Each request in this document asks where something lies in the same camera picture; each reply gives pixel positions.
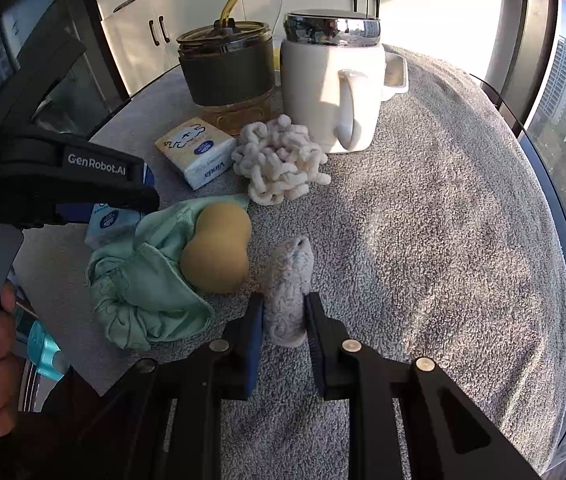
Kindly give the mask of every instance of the tissue pack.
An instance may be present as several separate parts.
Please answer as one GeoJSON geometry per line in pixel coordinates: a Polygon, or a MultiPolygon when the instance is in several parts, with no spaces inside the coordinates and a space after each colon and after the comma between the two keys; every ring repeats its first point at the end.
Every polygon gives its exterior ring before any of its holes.
{"type": "Polygon", "coordinates": [[[155,142],[192,189],[199,189],[232,167],[236,139],[195,117],[155,142]]]}

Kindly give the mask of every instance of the gray carpet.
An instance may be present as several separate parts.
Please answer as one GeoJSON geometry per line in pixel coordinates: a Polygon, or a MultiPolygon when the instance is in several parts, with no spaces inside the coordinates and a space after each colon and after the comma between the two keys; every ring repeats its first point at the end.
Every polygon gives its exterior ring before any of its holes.
{"type": "MultiPolygon", "coordinates": [[[[258,290],[276,245],[306,235],[312,288],[327,314],[384,356],[434,358],[542,471],[566,406],[566,270],[548,205],[470,76],[398,52],[408,59],[410,91],[381,106],[371,147],[331,155],[323,170],[330,186],[281,206],[250,205],[250,281],[236,296],[208,298],[217,318],[206,333],[149,354],[182,357],[218,336],[258,290]]],[[[143,156],[163,206],[245,189],[226,173],[192,193],[156,152],[154,139],[192,110],[174,70],[95,140],[143,156]]],[[[138,354],[113,349],[99,334],[81,282],[84,232],[31,230],[16,267],[70,361],[103,391],[138,354]]],[[[316,396],[307,345],[264,346],[252,399],[223,410],[224,478],[347,478],[347,405],[316,396]]]]}

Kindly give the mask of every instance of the white crochet toy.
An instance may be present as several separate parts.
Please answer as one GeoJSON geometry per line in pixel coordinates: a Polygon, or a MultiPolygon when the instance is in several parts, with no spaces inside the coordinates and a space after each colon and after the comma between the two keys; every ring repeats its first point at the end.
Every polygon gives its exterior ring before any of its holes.
{"type": "Polygon", "coordinates": [[[250,198],[260,205],[276,205],[310,192],[308,183],[329,184],[319,173],[327,162],[321,147],[312,142],[307,127],[292,124],[287,115],[264,123],[246,124],[232,153],[234,173],[251,180],[250,198]]]}

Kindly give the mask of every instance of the gray sock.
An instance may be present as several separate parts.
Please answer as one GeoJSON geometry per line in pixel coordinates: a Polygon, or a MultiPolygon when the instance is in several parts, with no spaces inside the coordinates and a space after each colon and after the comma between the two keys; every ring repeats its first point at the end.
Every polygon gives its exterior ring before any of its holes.
{"type": "Polygon", "coordinates": [[[266,263],[263,280],[265,339],[290,348],[305,341],[303,297],[310,291],[314,254],[310,240],[298,236],[283,242],[266,263]]]}

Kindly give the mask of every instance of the blue tissue pack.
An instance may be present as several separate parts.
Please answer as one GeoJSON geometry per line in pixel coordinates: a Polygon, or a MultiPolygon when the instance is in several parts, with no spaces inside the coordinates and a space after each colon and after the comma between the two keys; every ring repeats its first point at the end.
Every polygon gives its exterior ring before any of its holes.
{"type": "MultiPolygon", "coordinates": [[[[147,164],[143,168],[143,182],[154,186],[154,175],[147,164]]],[[[133,233],[143,216],[145,215],[131,209],[114,208],[105,203],[94,204],[87,226],[86,245],[97,250],[116,238],[133,233]]]]}

